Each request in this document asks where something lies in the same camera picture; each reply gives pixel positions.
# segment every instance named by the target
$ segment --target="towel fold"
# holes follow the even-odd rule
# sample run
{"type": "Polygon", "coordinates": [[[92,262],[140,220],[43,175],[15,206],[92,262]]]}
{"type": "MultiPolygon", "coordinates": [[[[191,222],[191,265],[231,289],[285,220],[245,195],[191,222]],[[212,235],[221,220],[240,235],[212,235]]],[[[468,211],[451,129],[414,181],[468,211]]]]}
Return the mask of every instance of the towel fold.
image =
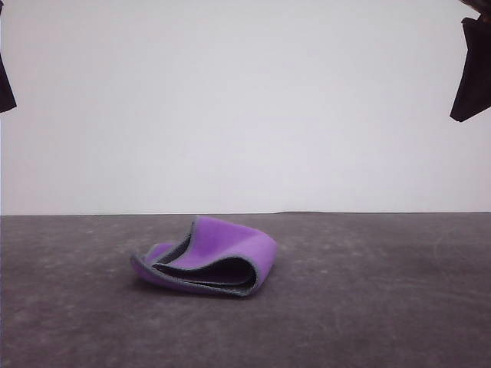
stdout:
{"type": "Polygon", "coordinates": [[[255,228],[197,216],[177,245],[132,255],[135,272],[151,284],[199,294],[245,297],[257,291],[275,260],[276,242],[255,228]]]}

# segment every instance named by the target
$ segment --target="microfiber towel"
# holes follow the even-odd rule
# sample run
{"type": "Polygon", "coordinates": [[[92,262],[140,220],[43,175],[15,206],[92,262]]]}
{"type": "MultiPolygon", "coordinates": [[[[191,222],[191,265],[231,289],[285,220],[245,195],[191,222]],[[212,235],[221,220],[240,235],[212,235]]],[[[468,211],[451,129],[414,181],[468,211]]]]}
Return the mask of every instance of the microfiber towel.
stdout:
{"type": "Polygon", "coordinates": [[[144,256],[132,255],[131,264],[151,284],[197,294],[245,297],[261,287],[277,247],[255,228],[197,216],[179,244],[156,244],[144,256]]]}

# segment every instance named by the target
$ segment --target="white wall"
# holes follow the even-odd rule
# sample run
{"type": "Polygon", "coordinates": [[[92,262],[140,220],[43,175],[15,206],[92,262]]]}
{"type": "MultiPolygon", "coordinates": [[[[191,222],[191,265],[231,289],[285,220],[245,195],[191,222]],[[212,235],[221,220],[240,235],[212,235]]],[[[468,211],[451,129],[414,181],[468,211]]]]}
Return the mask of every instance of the white wall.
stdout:
{"type": "Polygon", "coordinates": [[[489,211],[457,0],[15,0],[13,214],[489,211]]]}

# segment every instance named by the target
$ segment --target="gray mat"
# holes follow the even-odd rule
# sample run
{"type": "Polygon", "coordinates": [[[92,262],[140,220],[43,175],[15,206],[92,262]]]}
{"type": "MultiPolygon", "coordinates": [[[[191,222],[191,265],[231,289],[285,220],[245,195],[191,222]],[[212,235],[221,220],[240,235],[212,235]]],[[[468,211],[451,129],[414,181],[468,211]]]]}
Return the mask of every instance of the gray mat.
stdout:
{"type": "Polygon", "coordinates": [[[251,298],[137,280],[191,215],[4,217],[3,367],[491,366],[491,214],[216,217],[279,244],[251,298]]]}

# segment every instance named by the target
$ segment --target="concrete floor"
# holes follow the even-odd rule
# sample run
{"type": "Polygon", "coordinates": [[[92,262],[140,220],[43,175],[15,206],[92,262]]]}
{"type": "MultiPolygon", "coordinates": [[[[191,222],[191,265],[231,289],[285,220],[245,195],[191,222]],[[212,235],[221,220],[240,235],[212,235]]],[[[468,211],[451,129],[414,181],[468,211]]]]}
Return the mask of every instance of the concrete floor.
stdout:
{"type": "Polygon", "coordinates": [[[2,218],[2,366],[491,366],[491,214],[216,217],[279,244],[252,297],[137,280],[191,215],[2,218]]]}

